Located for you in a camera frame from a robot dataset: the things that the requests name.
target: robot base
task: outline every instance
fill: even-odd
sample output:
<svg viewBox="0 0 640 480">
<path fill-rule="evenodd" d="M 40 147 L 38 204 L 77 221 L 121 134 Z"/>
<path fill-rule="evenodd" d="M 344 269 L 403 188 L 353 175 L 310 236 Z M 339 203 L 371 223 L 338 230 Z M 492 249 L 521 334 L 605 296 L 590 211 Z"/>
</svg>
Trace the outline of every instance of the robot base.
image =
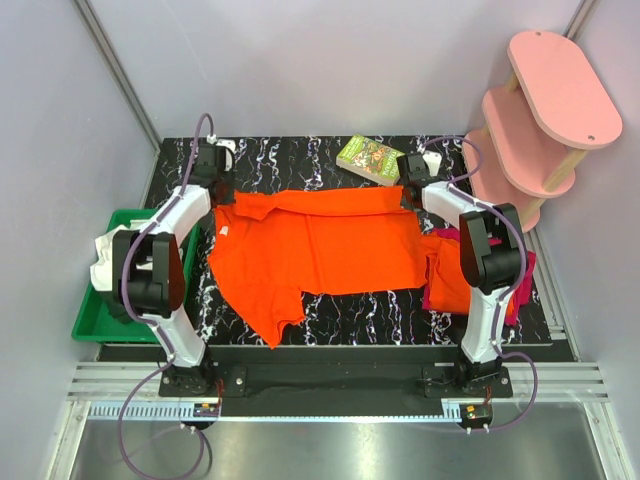
<svg viewBox="0 0 640 480">
<path fill-rule="evenodd" d="M 240 366 L 217 365 L 210 349 L 205 349 L 202 362 L 197 367 L 168 368 L 162 374 L 161 397 L 211 397 L 218 396 L 222 381 L 223 397 L 242 397 L 246 385 L 247 369 Z"/>
<path fill-rule="evenodd" d="M 509 370 L 501 367 L 498 375 L 484 382 L 461 387 L 454 381 L 454 366 L 433 366 L 422 369 L 424 394 L 428 398 L 487 398 L 487 387 L 491 386 L 492 398 L 513 398 Z"/>
</svg>

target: metal floor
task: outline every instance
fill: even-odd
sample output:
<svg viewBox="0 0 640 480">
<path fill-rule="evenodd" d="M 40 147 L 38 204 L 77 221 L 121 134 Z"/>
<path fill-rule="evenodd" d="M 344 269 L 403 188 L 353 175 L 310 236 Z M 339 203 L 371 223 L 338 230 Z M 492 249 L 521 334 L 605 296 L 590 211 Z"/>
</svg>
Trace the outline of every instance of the metal floor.
<svg viewBox="0 0 640 480">
<path fill-rule="evenodd" d="M 495 405 L 495 423 L 513 418 Z M 149 439 L 171 424 L 127 422 L 125 444 L 145 473 L 167 478 L 193 464 L 199 447 L 185 432 Z M 193 479 L 604 479 L 580 404 L 538 404 L 505 432 L 466 436 L 438 424 L 232 423 L 205 431 L 208 458 Z M 120 459 L 114 421 L 87 422 L 73 479 L 136 479 Z"/>
</svg>

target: white wall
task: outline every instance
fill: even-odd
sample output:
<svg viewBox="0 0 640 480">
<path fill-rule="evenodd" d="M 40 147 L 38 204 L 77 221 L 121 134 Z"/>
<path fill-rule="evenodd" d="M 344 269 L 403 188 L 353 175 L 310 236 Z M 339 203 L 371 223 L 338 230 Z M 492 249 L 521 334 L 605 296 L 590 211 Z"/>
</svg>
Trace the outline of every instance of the white wall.
<svg viewBox="0 0 640 480">
<path fill-rule="evenodd" d="M 92 0 L 161 136 L 462 133 L 579 0 Z"/>
<path fill-rule="evenodd" d="M 588 155 L 576 184 L 544 205 L 540 230 L 585 360 L 600 365 L 640 474 L 640 4 L 606 0 L 578 43 L 624 122 L 609 148 Z"/>
<path fill-rule="evenodd" d="M 87 353 L 71 328 L 92 240 L 137 207 L 153 152 L 72 2 L 3 0 L 0 72 L 0 465 L 36 479 Z"/>
</svg>

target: black table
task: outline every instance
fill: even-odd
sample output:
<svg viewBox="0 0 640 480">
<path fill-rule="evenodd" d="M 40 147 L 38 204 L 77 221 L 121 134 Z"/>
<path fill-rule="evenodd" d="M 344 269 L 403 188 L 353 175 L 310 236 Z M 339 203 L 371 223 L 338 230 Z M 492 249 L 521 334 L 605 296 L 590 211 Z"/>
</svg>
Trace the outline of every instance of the black table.
<svg viewBox="0 0 640 480">
<path fill-rule="evenodd" d="M 374 184 L 340 169 L 335 158 L 350 137 L 236 138 L 236 189 L 275 193 L 285 189 L 324 190 L 368 187 Z M 428 136 L 375 137 L 402 152 L 421 151 Z M 461 145 L 439 142 L 428 147 L 443 155 L 441 172 L 464 172 Z M 162 145 L 149 188 L 146 207 L 161 205 L 182 178 L 191 139 L 168 138 Z M 470 191 L 468 183 L 461 188 Z M 447 226 L 435 215 L 419 217 L 423 232 Z M 224 301 L 207 256 L 214 233 L 203 231 L 192 271 L 187 312 L 200 335 L 210 345 L 263 345 L 262 339 Z M 448 345 L 457 340 L 455 328 L 465 317 L 423 311 L 422 289 L 369 292 L 355 295 L 303 294 L 306 319 L 285 328 L 282 345 Z M 551 344 L 537 289 L 519 312 L 515 328 L 505 327 L 503 337 L 514 344 Z"/>
</svg>

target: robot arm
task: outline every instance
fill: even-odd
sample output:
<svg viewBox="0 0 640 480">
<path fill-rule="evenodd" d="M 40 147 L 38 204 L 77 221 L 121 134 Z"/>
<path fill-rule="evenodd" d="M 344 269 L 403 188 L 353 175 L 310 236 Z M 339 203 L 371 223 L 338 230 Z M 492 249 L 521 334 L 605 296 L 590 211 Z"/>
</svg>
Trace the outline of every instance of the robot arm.
<svg viewBox="0 0 640 480">
<path fill-rule="evenodd" d="M 210 387 L 215 372 L 203 340 L 184 309 L 185 279 L 180 245 L 194 225 L 212 207 L 234 201 L 235 143 L 211 138 L 200 146 L 189 184 L 177 187 L 160 210 L 137 230 L 122 230 L 113 238 L 113 290 L 123 303 L 122 275 L 125 258 L 140 232 L 151 228 L 136 250 L 129 268 L 131 306 L 147 323 L 158 341 L 173 355 L 167 375 L 182 377 L 199 390 Z M 151 270 L 145 265 L 151 263 Z"/>
<path fill-rule="evenodd" d="M 460 266 L 472 290 L 468 326 L 455 368 L 456 383 L 463 388 L 486 384 L 500 372 L 500 341 L 493 335 L 502 332 L 511 298 L 511 293 L 504 294 L 518 277 L 520 252 L 504 224 L 478 206 L 476 198 L 431 175 L 425 160 L 420 154 L 398 158 L 402 205 L 434 213 L 460 230 Z M 513 205 L 492 206 L 522 235 Z M 490 245 L 490 238 L 496 243 Z"/>
</svg>

